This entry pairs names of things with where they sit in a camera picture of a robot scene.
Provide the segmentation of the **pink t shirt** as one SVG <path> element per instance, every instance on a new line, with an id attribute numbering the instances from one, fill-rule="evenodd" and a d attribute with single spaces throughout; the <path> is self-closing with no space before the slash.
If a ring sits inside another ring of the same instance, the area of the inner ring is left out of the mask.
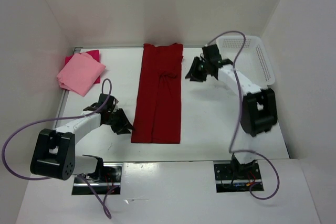
<path id="1" fill-rule="evenodd" d="M 106 66 L 87 53 L 76 53 L 57 74 L 61 88 L 73 91 L 84 97 Z"/>

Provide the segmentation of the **dark red t shirt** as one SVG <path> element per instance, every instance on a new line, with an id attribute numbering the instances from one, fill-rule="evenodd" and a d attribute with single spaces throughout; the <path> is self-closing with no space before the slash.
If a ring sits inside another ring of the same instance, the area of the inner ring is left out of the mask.
<path id="1" fill-rule="evenodd" d="M 183 45 L 143 45 L 132 143 L 181 141 Z"/>

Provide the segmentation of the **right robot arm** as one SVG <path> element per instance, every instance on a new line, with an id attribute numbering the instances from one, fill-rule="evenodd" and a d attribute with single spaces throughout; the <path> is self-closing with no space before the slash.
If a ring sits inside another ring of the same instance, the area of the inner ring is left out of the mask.
<path id="1" fill-rule="evenodd" d="M 243 178 L 257 157 L 265 158 L 250 148 L 234 149 L 239 128 L 246 134 L 256 137 L 269 132 L 277 123 L 275 93 L 271 88 L 263 89 L 252 83 L 236 69 L 236 60 L 223 59 L 217 45 L 205 45 L 203 53 L 195 57 L 186 79 L 204 82 L 208 75 L 227 85 L 237 96 L 239 102 L 238 119 L 228 146 L 232 155 L 230 172 L 235 178 Z"/>

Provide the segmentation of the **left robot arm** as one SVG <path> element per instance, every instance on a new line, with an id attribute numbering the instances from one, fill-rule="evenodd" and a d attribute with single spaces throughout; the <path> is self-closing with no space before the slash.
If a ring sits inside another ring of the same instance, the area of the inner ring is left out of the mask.
<path id="1" fill-rule="evenodd" d="M 134 126 L 117 104 L 115 97 L 102 93 L 96 103 L 83 109 L 79 118 L 56 129 L 41 130 L 30 163 L 31 173 L 60 180 L 86 173 L 93 182 L 101 181 L 105 175 L 103 159 L 93 155 L 76 156 L 75 146 L 102 125 L 110 126 L 117 135 L 130 134 Z"/>

